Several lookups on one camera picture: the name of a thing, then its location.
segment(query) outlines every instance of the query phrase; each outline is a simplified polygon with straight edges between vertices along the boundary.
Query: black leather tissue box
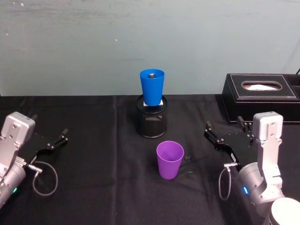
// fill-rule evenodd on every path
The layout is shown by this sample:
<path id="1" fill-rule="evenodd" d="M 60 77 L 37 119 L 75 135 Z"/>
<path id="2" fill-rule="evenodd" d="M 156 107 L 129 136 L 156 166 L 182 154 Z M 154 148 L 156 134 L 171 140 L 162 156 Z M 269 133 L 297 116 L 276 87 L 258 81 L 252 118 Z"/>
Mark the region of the black leather tissue box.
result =
<path id="1" fill-rule="evenodd" d="M 229 123 L 241 116 L 251 122 L 256 113 L 275 111 L 284 123 L 300 123 L 300 75 L 227 74 L 222 92 Z"/>

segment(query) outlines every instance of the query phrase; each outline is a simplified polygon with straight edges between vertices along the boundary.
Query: mesh container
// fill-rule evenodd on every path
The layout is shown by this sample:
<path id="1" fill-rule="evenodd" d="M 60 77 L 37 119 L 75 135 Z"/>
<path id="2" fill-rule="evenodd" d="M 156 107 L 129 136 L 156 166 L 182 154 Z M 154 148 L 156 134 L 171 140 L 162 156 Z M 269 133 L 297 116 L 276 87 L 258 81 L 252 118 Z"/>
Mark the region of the mesh container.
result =
<path id="1" fill-rule="evenodd" d="M 144 99 L 141 95 L 136 101 L 137 108 L 137 132 L 148 138 L 155 138 L 163 135 L 167 130 L 167 101 L 162 97 L 163 105 L 144 106 Z"/>

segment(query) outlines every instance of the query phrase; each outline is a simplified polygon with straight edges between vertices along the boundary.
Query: gray wall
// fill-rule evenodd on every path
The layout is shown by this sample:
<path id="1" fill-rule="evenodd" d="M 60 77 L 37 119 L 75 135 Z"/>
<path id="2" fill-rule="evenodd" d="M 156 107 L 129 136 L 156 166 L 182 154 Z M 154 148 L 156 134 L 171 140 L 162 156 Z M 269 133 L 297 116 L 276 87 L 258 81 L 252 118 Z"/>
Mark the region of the gray wall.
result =
<path id="1" fill-rule="evenodd" d="M 300 0 L 2 0 L 1 95 L 220 93 L 226 73 L 295 73 Z"/>

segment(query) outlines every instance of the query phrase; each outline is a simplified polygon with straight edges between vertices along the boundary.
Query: cable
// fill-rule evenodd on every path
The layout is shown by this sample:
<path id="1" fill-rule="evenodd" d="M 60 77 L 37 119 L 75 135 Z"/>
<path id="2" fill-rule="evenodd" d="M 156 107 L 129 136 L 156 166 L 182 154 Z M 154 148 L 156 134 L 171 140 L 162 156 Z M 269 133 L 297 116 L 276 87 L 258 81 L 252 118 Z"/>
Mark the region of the cable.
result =
<path id="1" fill-rule="evenodd" d="M 229 188 L 228 188 L 228 194 L 226 196 L 226 198 L 223 198 L 222 197 L 222 194 L 221 194 L 221 177 L 222 177 L 222 174 L 224 173 L 224 171 L 227 170 L 227 168 L 225 168 L 224 170 L 222 170 L 222 172 L 220 173 L 220 176 L 219 176 L 219 196 L 222 200 L 226 201 L 228 198 L 229 198 L 229 195 L 230 195 L 230 191 L 231 191 L 231 173 L 230 173 L 230 170 L 227 170 L 228 173 L 229 173 Z"/>
<path id="2" fill-rule="evenodd" d="M 36 178 L 37 178 L 38 175 L 39 175 L 39 173 L 36 173 L 36 175 L 34 176 L 33 181 L 32 181 L 32 187 L 33 187 L 33 190 L 34 190 L 37 194 L 39 194 L 39 195 L 41 195 L 41 196 L 50 196 L 50 195 L 52 195 L 52 194 L 56 191 L 57 186 L 58 186 L 58 175 L 57 175 L 57 173 L 56 173 L 54 167 L 51 166 L 49 163 L 45 163 L 45 162 L 42 162 L 42 161 L 34 161 L 34 163 L 40 163 L 40 164 L 47 165 L 47 166 L 49 166 L 49 167 L 53 170 L 53 172 L 54 172 L 54 174 L 55 174 L 55 188 L 54 188 L 54 190 L 53 190 L 52 192 L 50 192 L 50 193 L 47 193 L 47 194 L 40 193 L 40 192 L 37 190 L 36 186 L 35 186 Z"/>

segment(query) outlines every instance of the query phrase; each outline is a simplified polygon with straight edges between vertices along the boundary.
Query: table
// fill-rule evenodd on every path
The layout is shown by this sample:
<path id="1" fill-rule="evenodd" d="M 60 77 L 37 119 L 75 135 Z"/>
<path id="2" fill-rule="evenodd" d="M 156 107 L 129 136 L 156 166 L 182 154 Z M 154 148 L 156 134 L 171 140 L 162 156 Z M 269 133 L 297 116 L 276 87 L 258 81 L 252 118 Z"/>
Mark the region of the table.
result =
<path id="1" fill-rule="evenodd" d="M 68 144 L 51 162 L 59 186 L 50 197 L 38 196 L 29 173 L 0 210 L 2 225 L 250 225 L 238 191 L 219 199 L 218 176 L 230 159 L 203 137 L 210 120 L 221 135 L 238 132 L 229 125 L 220 95 L 166 96 L 167 132 L 147 139 L 135 130 L 137 96 L 0 97 L 1 126 L 14 111 L 38 115 L 35 131 L 56 138 L 68 128 Z M 285 125 L 279 152 L 283 191 L 300 200 L 300 126 Z M 193 163 L 174 180 L 158 174 L 156 147 L 179 142 Z"/>

